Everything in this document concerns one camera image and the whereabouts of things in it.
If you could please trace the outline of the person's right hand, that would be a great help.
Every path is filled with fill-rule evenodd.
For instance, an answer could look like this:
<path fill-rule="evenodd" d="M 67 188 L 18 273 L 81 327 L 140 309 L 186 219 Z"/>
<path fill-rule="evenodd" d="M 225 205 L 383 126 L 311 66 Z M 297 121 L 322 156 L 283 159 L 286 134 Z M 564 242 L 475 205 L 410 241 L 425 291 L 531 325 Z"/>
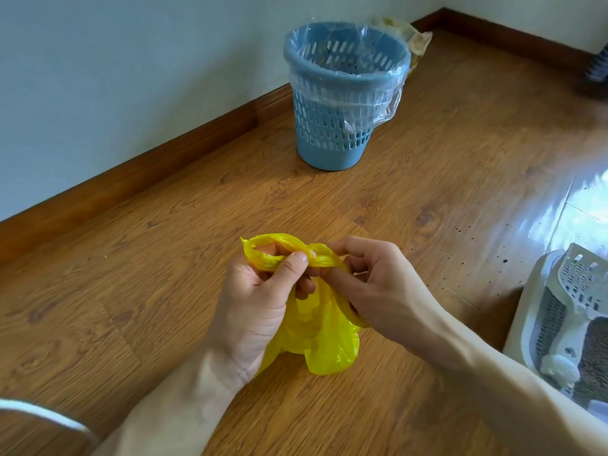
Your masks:
<path fill-rule="evenodd" d="M 437 302 L 396 244 L 348 236 L 329 245 L 348 272 L 329 271 L 333 283 L 369 326 L 415 356 L 438 364 L 449 355 L 451 316 Z"/>

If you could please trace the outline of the person's left hand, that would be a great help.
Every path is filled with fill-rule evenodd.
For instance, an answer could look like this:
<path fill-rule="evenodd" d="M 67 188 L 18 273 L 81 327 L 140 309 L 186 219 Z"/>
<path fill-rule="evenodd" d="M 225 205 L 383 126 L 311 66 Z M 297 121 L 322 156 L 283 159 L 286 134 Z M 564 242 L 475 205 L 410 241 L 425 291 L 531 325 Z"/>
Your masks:
<path fill-rule="evenodd" d="M 267 244 L 260 250 L 284 257 L 292 253 L 280 244 Z M 214 375 L 231 391 L 239 391 L 257 374 L 265 349 L 284 318 L 286 304 L 267 304 L 264 295 L 264 283 L 275 271 L 256 269 L 244 255 L 227 267 L 203 346 L 212 359 Z M 313 278 L 320 270 L 308 266 L 307 275 L 311 295 Z"/>

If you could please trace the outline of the yellow plastic bag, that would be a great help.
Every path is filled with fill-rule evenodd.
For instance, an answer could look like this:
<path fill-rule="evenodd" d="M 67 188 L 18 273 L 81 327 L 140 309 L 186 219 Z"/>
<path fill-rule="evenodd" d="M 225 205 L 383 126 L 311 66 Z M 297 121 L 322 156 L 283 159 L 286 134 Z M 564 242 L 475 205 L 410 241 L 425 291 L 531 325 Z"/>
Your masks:
<path fill-rule="evenodd" d="M 280 244 L 290 252 L 303 252 L 312 268 L 340 268 L 348 272 L 343 260 L 327 245 L 306 245 L 285 233 L 241 238 L 244 255 L 258 270 L 273 272 L 285 259 L 262 250 L 267 244 Z M 323 279 L 315 279 L 315 292 L 299 300 L 292 289 L 286 301 L 284 318 L 264 352 L 261 373 L 281 353 L 303 355 L 310 373 L 332 375 L 350 367 L 359 354 L 359 331 L 368 324 L 354 312 L 348 300 Z"/>

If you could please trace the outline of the person's right forearm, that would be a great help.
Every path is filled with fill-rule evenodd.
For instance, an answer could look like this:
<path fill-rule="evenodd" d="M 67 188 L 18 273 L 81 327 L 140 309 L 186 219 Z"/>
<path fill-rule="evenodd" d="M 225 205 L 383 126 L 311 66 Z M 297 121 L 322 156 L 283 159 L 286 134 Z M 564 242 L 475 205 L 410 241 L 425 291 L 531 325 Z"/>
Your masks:
<path fill-rule="evenodd" d="M 518 456 L 608 456 L 608 425 L 504 356 L 441 306 L 413 311 L 417 352 Z"/>

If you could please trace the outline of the person's left forearm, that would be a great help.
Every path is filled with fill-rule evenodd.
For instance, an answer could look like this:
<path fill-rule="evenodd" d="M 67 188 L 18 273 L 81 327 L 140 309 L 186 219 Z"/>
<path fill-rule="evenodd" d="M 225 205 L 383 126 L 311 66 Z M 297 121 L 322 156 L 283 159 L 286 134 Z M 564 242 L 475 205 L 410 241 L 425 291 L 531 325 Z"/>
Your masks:
<path fill-rule="evenodd" d="M 222 349 L 203 344 L 91 456 L 201 456 L 251 372 Z"/>

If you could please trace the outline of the brown wooden skirting board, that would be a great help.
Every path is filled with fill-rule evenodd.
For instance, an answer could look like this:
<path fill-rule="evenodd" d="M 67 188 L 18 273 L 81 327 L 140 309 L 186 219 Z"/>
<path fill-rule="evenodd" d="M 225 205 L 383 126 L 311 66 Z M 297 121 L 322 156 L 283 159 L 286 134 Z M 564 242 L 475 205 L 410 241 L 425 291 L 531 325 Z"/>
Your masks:
<path fill-rule="evenodd" d="M 442 8 L 439 27 L 561 71 L 582 75 L 594 54 L 479 17 Z"/>
<path fill-rule="evenodd" d="M 100 175 L 0 221 L 0 268 L 46 246 L 283 114 L 285 84 Z"/>

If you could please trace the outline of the white litter box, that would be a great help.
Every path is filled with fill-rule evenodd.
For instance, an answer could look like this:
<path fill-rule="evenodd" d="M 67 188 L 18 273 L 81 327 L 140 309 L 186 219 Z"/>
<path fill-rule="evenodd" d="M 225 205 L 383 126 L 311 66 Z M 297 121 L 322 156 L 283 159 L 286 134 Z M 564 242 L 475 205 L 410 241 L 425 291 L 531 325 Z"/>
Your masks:
<path fill-rule="evenodd" d="M 565 306 L 546 287 L 554 262 L 565 252 L 550 252 L 536 262 L 524 285 L 503 353 L 608 424 L 608 319 L 589 324 L 579 363 L 581 377 L 573 390 L 560 388 L 552 377 L 541 373 L 541 360 L 548 354 L 566 314 Z"/>

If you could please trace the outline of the white slotted litter scoop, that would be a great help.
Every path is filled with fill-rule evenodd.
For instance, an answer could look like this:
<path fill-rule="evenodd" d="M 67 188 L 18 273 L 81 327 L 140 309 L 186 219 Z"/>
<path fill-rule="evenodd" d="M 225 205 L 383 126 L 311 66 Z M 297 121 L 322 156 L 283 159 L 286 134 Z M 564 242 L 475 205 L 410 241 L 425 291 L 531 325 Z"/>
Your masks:
<path fill-rule="evenodd" d="M 608 319 L 608 261 L 571 243 L 551 269 L 546 287 L 566 308 L 566 314 L 541 373 L 560 388 L 573 390 L 580 380 L 579 364 L 589 324 Z"/>

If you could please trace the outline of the crumpled beige plastic bag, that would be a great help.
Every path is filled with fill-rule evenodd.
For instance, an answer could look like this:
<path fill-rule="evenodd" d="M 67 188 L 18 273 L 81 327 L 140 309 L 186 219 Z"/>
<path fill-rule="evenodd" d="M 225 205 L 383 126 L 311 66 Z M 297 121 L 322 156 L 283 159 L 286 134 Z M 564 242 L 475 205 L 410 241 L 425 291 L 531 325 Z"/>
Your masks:
<path fill-rule="evenodd" d="M 412 24 L 390 17 L 375 17 L 372 19 L 371 24 L 392 36 L 400 37 L 407 43 L 411 54 L 408 75 L 411 75 L 424 56 L 432 40 L 433 33 L 431 31 L 420 32 Z"/>

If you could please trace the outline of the dark striped object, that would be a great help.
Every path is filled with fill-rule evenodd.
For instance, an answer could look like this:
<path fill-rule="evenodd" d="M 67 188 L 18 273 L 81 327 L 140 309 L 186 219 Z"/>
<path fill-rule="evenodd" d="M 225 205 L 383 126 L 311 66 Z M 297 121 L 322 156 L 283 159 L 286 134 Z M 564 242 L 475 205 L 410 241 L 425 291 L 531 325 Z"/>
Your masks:
<path fill-rule="evenodd" d="M 608 44 L 591 60 L 585 72 L 586 80 L 597 84 L 608 84 Z"/>

